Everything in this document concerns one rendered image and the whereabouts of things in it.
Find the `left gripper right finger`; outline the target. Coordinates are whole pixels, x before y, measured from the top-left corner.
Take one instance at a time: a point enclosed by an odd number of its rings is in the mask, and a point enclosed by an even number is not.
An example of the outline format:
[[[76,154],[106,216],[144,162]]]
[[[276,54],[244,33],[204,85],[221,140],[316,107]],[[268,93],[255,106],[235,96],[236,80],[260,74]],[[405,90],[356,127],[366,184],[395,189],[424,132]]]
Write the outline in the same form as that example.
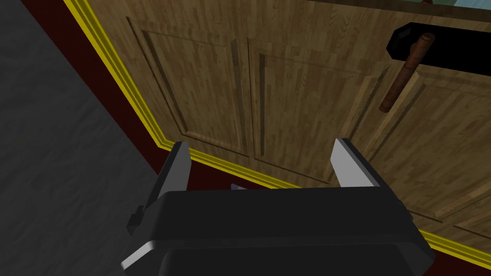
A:
[[[335,139],[330,161],[341,187],[379,187],[380,184],[346,139]]]

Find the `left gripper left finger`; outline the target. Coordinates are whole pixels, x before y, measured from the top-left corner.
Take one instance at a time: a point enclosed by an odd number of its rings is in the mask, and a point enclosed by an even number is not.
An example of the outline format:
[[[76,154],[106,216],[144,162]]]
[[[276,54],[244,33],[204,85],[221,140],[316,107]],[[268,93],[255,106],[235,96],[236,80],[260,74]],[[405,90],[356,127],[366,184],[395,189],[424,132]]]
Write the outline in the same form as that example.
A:
[[[157,198],[170,191],[185,191],[191,170],[187,142],[176,142],[169,153],[157,179]]]

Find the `wooden panelled door leaf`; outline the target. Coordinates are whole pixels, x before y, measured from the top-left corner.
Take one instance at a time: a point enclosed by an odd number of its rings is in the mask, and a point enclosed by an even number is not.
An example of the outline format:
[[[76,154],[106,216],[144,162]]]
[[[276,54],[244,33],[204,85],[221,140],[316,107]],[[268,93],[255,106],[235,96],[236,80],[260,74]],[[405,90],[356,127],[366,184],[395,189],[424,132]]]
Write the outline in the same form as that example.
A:
[[[491,254],[491,76],[403,66],[408,23],[491,35],[491,11],[400,0],[87,0],[162,146],[266,184],[339,184],[347,138],[418,228]]]

